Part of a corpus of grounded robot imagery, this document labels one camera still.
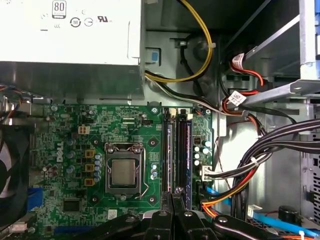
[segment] white connector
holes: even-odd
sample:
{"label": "white connector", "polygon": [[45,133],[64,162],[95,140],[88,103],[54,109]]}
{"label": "white connector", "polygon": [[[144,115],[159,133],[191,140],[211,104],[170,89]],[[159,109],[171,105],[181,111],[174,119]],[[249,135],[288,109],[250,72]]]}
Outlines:
{"label": "white connector", "polygon": [[211,182],[213,181],[212,180],[212,177],[210,176],[206,176],[206,174],[215,174],[216,172],[214,171],[211,171],[212,169],[212,166],[201,166],[201,170],[200,170],[200,176],[201,176],[201,180],[203,182]]}

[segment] yellow wire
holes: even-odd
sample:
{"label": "yellow wire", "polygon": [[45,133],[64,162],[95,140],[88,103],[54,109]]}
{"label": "yellow wire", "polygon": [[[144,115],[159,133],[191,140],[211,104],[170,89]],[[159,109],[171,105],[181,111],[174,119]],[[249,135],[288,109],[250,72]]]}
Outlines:
{"label": "yellow wire", "polygon": [[206,59],[204,61],[204,64],[202,65],[202,67],[200,68],[200,70],[198,72],[196,72],[194,75],[192,76],[188,76],[188,77],[184,77],[184,78],[178,78],[178,79],[165,79],[162,77],[158,77],[158,76],[153,76],[150,75],[148,73],[145,73],[145,75],[157,82],[162,82],[162,83],[178,83],[178,82],[184,82],[184,81],[188,81],[191,80],[193,78],[198,77],[199,75],[201,75],[208,67],[208,65],[210,64],[211,58],[212,58],[212,54],[213,54],[213,49],[212,49],[212,39],[210,36],[210,33],[208,31],[208,28],[206,26],[206,24],[204,23],[204,21],[201,19],[201,17],[199,16],[199,14],[196,12],[196,10],[186,1],[186,0],[180,0],[181,3],[183,3],[186,8],[191,12],[191,14],[193,15],[193,17],[196,19],[196,21],[198,22],[198,24],[200,25],[200,27],[203,30],[203,33],[205,35],[205,38],[207,40],[207,44],[208,44],[208,53],[206,56]]}
{"label": "yellow wire", "polygon": [[214,200],[214,201],[208,201],[208,202],[203,202],[202,204],[205,206],[205,207],[211,207],[212,205],[215,205],[216,203],[219,203],[229,197],[231,197],[232,195],[236,194],[237,192],[241,191],[248,183],[249,183],[249,180],[252,178],[252,176],[242,185],[240,186],[239,188],[233,190],[232,192],[230,192],[228,195],[222,197],[221,199],[219,200]]}

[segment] dell logo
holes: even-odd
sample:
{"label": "dell logo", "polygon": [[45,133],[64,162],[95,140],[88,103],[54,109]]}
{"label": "dell logo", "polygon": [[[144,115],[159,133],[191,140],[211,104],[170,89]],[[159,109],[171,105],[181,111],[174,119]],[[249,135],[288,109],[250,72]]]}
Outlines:
{"label": "dell logo", "polygon": [[64,155],[64,142],[59,142],[57,144],[57,148],[56,148],[56,162],[57,163],[62,163],[64,161],[63,155]]}

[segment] chip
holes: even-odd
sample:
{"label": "chip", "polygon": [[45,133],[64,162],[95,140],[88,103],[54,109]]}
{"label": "chip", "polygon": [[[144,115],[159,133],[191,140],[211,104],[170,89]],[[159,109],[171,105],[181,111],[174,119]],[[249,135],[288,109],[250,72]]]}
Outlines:
{"label": "chip", "polygon": [[134,159],[112,160],[112,185],[136,184],[135,163]]}
{"label": "chip", "polygon": [[45,232],[46,232],[46,233],[52,233],[52,231],[53,231],[52,226],[46,226],[46,227],[45,227]]}
{"label": "chip", "polygon": [[84,185],[86,187],[91,187],[91,186],[95,185],[95,181],[93,180],[93,178],[86,178],[84,180]]}
{"label": "chip", "polygon": [[84,151],[84,157],[86,159],[91,159],[95,156],[96,151],[94,149],[88,149]]}
{"label": "chip", "polygon": [[200,137],[195,137],[194,139],[193,139],[193,144],[201,144],[201,138]]}
{"label": "chip", "polygon": [[95,171],[95,165],[94,164],[86,164],[84,165],[84,171],[87,173],[91,173]]}
{"label": "chip", "polygon": [[69,212],[69,213],[80,212],[80,200],[79,199],[63,200],[63,211]]}

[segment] green circuit board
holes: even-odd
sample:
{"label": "green circuit board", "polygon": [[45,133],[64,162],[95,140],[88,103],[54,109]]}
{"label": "green circuit board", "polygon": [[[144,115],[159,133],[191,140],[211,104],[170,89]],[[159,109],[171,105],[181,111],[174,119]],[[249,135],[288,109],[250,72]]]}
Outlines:
{"label": "green circuit board", "polygon": [[[161,107],[59,104],[43,105],[37,113],[50,118],[34,135],[31,151],[30,172],[38,173],[32,185],[44,189],[43,205],[33,210],[36,232],[24,239],[63,240],[64,235],[55,234],[57,227],[98,226],[123,214],[142,216],[160,208]],[[202,150],[206,140],[212,142],[211,114],[193,113],[193,146]],[[106,143],[143,145],[141,192],[146,192],[141,198],[121,200],[106,190]],[[209,149],[209,154],[198,152],[201,164],[211,164]]]}

